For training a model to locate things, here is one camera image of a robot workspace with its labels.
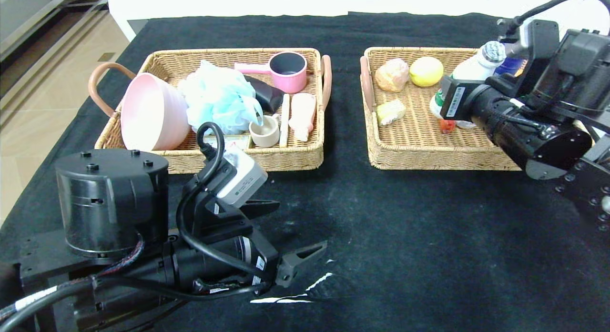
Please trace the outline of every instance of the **white toothbrush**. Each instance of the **white toothbrush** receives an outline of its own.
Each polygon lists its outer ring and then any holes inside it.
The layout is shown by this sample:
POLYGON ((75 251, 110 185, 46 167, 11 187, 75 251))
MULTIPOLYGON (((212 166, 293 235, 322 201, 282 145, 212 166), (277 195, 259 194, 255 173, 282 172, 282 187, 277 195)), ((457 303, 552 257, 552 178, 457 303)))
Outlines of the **white toothbrush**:
POLYGON ((284 94, 282 102, 282 117, 279 126, 279 147, 288 146, 288 119, 290 118, 290 94, 284 94))

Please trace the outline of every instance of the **cable connector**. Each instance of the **cable connector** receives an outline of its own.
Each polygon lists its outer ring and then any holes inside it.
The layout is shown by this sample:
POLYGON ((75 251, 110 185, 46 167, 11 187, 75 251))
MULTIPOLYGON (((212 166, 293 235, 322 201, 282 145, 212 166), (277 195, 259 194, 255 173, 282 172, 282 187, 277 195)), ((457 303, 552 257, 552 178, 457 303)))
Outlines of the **cable connector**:
POLYGON ((216 148, 208 143, 204 143, 199 150, 205 156, 205 159, 207 159, 208 161, 214 159, 216 157, 216 154, 218 153, 216 152, 216 148))

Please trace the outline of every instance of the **basket handle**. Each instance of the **basket handle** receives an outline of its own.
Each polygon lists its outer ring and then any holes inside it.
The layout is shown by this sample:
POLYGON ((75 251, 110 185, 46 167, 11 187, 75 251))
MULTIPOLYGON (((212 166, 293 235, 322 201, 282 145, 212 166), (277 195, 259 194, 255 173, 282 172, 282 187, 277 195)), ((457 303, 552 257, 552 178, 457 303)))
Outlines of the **basket handle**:
POLYGON ((322 85, 322 111, 325 111, 331 99, 331 90, 333 89, 333 67, 331 56, 327 54, 322 56, 322 76, 324 80, 322 85))
POLYGON ((107 61, 106 63, 101 63, 96 69, 93 70, 91 76, 89 76, 89 85, 87 85, 89 89, 89 96, 91 96, 93 102, 95 102, 95 104, 97 104, 98 107, 100 107, 100 109, 109 117, 112 117, 115 111, 110 106, 108 106, 108 104, 104 100, 102 100, 100 94, 98 94, 98 82, 100 82, 100 77, 102 77, 104 71, 112 68, 119 69, 122 73, 126 74, 131 80, 133 80, 133 78, 135 77, 135 74, 126 67, 120 65, 119 63, 114 63, 113 61, 107 61))
POLYGON ((375 94, 373 93, 373 80, 371 80, 371 72, 368 68, 368 58, 360 57, 360 80, 362 81, 362 91, 364 91, 364 103, 368 106, 368 110, 373 112, 375 106, 375 94))

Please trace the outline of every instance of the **beige cup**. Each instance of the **beige cup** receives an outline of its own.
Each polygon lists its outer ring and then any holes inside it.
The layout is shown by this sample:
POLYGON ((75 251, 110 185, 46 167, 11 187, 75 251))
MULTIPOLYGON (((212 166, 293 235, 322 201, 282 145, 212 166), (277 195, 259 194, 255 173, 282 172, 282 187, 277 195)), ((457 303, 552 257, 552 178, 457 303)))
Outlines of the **beige cup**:
POLYGON ((259 126, 255 123, 250 123, 250 137, 256 146, 261 148, 270 148, 279 141, 279 119, 278 114, 272 117, 265 115, 263 117, 263 125, 259 126))

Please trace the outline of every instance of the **pink pot handle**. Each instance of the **pink pot handle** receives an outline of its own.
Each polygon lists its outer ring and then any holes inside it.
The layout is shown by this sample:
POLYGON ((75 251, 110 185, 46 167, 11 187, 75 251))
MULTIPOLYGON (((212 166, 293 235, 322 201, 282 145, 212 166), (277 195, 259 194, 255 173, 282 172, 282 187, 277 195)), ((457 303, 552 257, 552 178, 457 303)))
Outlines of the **pink pot handle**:
POLYGON ((108 115, 109 117, 112 117, 115 111, 110 106, 108 106, 108 104, 106 104, 106 102, 104 102, 104 100, 100 97, 100 94, 98 94, 98 82, 100 82, 100 78, 102 77, 104 72, 111 68, 119 69, 120 72, 126 74, 131 80, 133 80, 133 78, 135 77, 135 74, 131 72, 131 70, 120 65, 119 63, 113 63, 112 61, 109 61, 107 63, 101 63, 91 73, 88 85, 89 96, 91 96, 93 102, 95 102, 95 104, 97 104, 98 107, 100 107, 100 109, 104 111, 104 113, 106 113, 106 115, 108 115))
POLYGON ((233 69, 239 71, 242 74, 270 74, 268 64, 246 64, 246 63, 235 63, 233 69))
POLYGON ((373 93, 373 80, 371 79, 371 73, 368 68, 368 58, 366 58, 366 56, 360 57, 360 80, 362 81, 364 103, 366 103, 368 110, 373 112, 373 106, 376 106, 375 93, 373 93))
POLYGON ((331 65, 331 56, 327 54, 322 56, 322 76, 324 76, 324 84, 322 85, 322 110, 324 111, 331 99, 331 89, 333 88, 333 66, 331 65))

